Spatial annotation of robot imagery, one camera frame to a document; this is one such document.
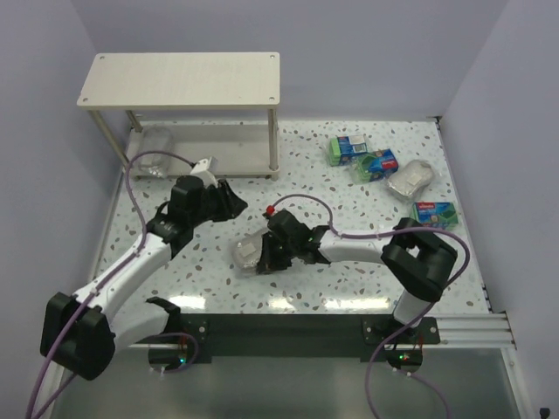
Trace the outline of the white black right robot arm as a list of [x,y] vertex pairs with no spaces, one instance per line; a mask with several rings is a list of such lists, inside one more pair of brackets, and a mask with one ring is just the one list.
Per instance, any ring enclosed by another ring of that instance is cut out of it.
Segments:
[[268,217],[256,272],[284,271],[294,259],[305,264],[364,262],[386,266],[404,289],[392,318],[415,328],[442,297],[458,252],[434,231],[408,217],[394,230],[368,236],[336,233],[327,225],[310,228],[283,209]]

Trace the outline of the green sponge pack red logo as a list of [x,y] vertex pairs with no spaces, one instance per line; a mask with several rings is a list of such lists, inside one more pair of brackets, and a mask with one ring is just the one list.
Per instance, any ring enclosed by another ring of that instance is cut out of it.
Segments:
[[458,212],[452,202],[415,202],[411,205],[411,217],[423,226],[443,230],[459,225]]

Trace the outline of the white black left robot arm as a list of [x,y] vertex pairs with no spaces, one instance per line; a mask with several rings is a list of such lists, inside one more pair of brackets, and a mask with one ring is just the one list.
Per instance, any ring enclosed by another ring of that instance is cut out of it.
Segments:
[[115,316],[132,294],[169,263],[193,239],[198,226],[228,222],[248,207],[225,179],[204,185],[181,176],[147,221],[141,235],[112,267],[71,295],[56,293],[48,301],[39,351],[48,360],[91,381],[122,348],[151,336],[183,332],[181,310],[159,297],[146,301],[146,313],[129,323]]

